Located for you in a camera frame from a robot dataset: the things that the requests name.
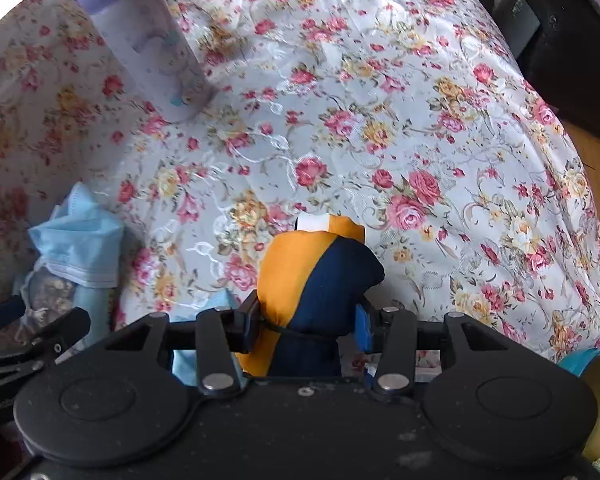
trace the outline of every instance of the water bottle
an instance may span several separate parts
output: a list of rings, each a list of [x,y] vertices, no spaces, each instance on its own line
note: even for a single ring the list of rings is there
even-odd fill
[[[211,86],[164,0],[78,2],[165,120],[183,121],[205,107]]]

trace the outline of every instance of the orange fabric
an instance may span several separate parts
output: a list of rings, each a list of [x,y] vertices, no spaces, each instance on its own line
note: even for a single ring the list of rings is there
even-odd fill
[[[365,243],[365,228],[347,216],[329,215],[329,232]]]

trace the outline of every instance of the blue face mask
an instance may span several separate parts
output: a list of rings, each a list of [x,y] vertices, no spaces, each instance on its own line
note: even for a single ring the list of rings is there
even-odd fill
[[[195,320],[198,314],[203,310],[216,307],[238,308],[238,304],[236,303],[234,296],[227,289],[222,288],[211,295],[204,307],[180,307],[177,313],[170,312],[169,319],[171,322],[192,321]],[[240,363],[233,354],[232,359],[234,360],[234,366],[238,378],[244,386],[247,379],[242,376],[242,368],[240,367]],[[197,369],[198,363],[196,360],[195,350],[176,350],[173,352],[173,366],[171,367],[171,372],[173,375],[179,378],[183,384],[186,384],[187,386],[196,386],[198,383]]]
[[[36,266],[90,288],[118,284],[118,259],[123,225],[100,208],[89,189],[78,182],[51,218],[29,229],[40,252]]]

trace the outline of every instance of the screw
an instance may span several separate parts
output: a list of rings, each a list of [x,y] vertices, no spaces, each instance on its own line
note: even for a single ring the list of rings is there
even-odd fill
[[[213,392],[226,390],[234,385],[234,379],[228,374],[209,374],[202,379],[202,385]]]
[[[378,386],[388,392],[409,386],[409,380],[402,374],[384,374],[378,378]]]
[[[311,397],[315,393],[315,390],[310,386],[303,386],[298,390],[300,397]]]

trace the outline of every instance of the orange and navy plush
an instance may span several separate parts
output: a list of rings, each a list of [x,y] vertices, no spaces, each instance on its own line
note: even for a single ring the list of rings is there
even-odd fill
[[[253,351],[238,355],[253,376],[339,376],[336,339],[353,331],[356,303],[384,279],[362,226],[332,215],[303,224],[325,230],[276,236],[260,266],[264,323]]]

